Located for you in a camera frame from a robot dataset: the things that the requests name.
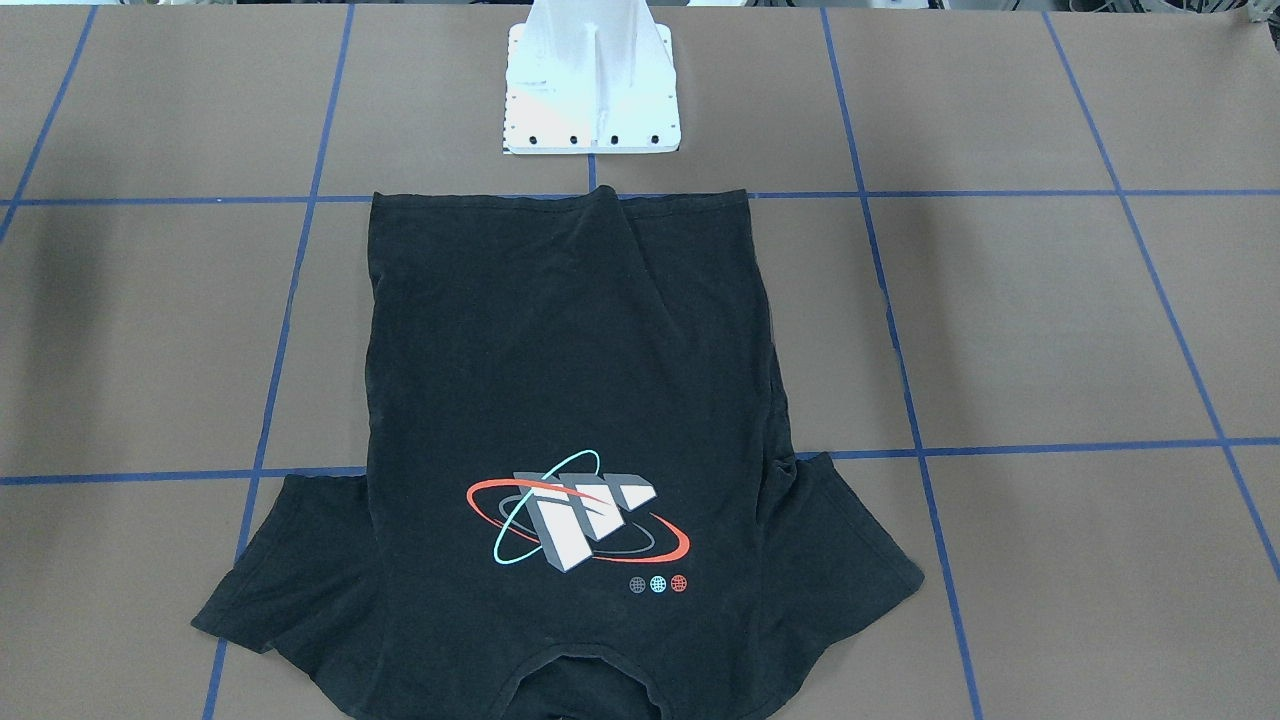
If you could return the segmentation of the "black graphic t-shirt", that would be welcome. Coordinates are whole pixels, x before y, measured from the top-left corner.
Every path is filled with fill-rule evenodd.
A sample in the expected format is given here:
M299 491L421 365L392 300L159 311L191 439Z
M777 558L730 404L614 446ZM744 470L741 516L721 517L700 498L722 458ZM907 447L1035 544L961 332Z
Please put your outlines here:
M375 195L367 461L192 619L356 719L764 719L924 575L796 456L742 191Z

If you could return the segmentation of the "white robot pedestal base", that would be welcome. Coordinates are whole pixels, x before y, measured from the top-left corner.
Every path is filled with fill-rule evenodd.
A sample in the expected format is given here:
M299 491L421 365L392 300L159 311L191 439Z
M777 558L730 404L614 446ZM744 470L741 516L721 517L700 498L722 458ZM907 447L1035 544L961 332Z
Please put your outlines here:
M509 28L502 149L662 154L682 142L671 31L645 1L535 1Z

